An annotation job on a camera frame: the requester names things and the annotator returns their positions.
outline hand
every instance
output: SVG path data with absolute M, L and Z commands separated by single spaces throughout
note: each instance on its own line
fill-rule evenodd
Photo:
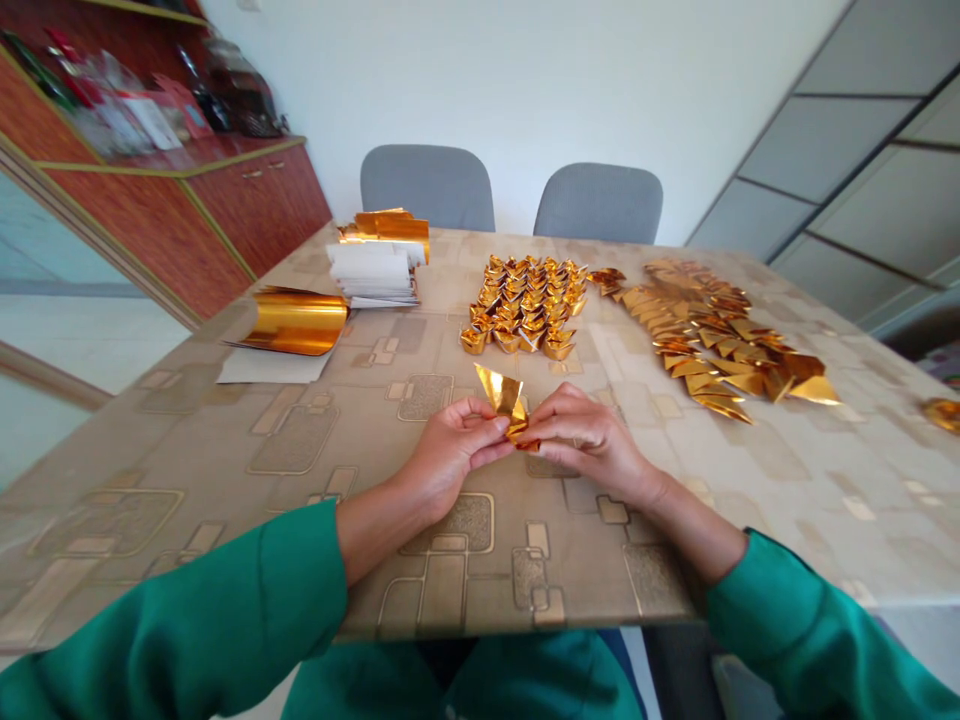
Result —
M 579 440 L 576 448 L 559 440 Z M 537 455 L 565 465 L 641 510 L 654 505 L 675 482 L 637 449 L 616 411 L 563 383 L 530 416 L 518 444 L 540 440 Z
M 421 494 L 431 521 L 439 522 L 453 508 L 468 472 L 514 451 L 504 436 L 509 424 L 488 403 L 473 395 L 461 398 L 427 421 L 394 480 Z

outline chair backrest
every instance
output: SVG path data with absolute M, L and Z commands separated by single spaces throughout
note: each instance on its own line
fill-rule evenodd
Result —
M 441 145 L 381 145 L 363 160 L 365 211 L 402 207 L 430 225 L 493 232 L 490 176 L 480 159 Z
M 652 245 L 662 207 L 663 187 L 653 173 L 574 163 L 547 181 L 533 234 Z

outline person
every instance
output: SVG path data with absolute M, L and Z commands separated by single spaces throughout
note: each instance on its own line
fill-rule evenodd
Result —
M 639 718 L 594 631 L 480 639 L 449 687 L 417 644 L 335 644 L 347 590 L 453 507 L 471 470 L 514 452 L 474 397 L 435 414 L 410 460 L 340 504 L 287 513 L 132 589 L 72 637 L 0 674 L 0 717 L 232 715 L 300 671 L 285 718 Z M 578 439 L 579 445 L 564 442 Z M 848 596 L 652 466 L 616 413 L 563 384 L 521 443 L 645 513 L 710 588 L 710 628 L 786 712 L 960 717 L 960 698 Z

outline patterned tablecloth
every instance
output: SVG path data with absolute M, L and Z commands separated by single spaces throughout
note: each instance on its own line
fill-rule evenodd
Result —
M 422 305 L 355 313 L 319 381 L 215 385 L 256 316 L 204 325 L 0 496 L 0 651 L 50 646 L 145 578 L 293 508 L 379 483 L 437 409 L 483 395 L 474 360 L 564 380 L 618 407 L 656 464 L 738 525 L 794 548 L 866 607 L 960 599 L 960 440 L 918 404 L 948 392 L 742 255 L 438 230 Z M 329 291 L 320 231 L 264 278 Z M 841 407 L 748 400 L 755 426 L 690 400 L 646 331 L 595 289 L 563 363 L 458 343 L 490 253 L 614 266 L 629 282 L 690 257 L 741 285 L 752 317 L 821 357 Z M 411 638 L 691 617 L 699 589 L 644 518 L 523 454 L 466 482 L 453 512 L 351 592 L 346 638 Z

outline folded gold paper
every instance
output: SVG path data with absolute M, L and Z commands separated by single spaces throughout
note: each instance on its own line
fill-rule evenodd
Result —
M 246 338 L 231 343 L 261 350 L 323 355 L 337 343 L 349 313 L 336 295 L 268 286 L 253 296 L 257 324 Z
M 599 286 L 601 296 L 622 303 L 647 328 L 664 368 L 671 377 L 683 378 L 701 405 L 752 424 L 738 407 L 743 398 L 731 388 L 773 402 L 840 403 L 820 360 L 797 353 L 773 328 L 750 320 L 743 290 L 692 260 L 664 258 L 644 269 L 652 281 L 633 288 L 621 284 L 625 277 L 616 268 L 586 277 Z M 548 345 L 549 334 L 544 352 Z M 698 345 L 722 359 L 702 358 Z
M 484 392 L 487 393 L 487 400 L 497 415 L 506 415 L 510 418 L 510 425 L 507 426 L 507 438 L 518 450 L 527 450 L 536 452 L 540 448 L 540 441 L 536 440 L 525 445 L 517 445 L 517 438 L 527 429 L 527 411 L 523 408 L 520 401 L 520 391 L 523 389 L 523 383 L 513 378 L 508 378 L 498 372 L 485 368 L 483 365 L 474 363 L 477 368 L 477 375 L 480 376 L 480 383 L 483 385 Z
M 474 332 L 460 335 L 464 350 L 482 352 L 478 336 L 489 330 L 486 343 L 495 341 L 507 353 L 541 350 L 558 361 L 570 355 L 573 332 L 563 333 L 563 326 L 586 305 L 586 265 L 531 255 L 504 261 L 491 255 L 483 274 L 477 302 L 469 308 Z

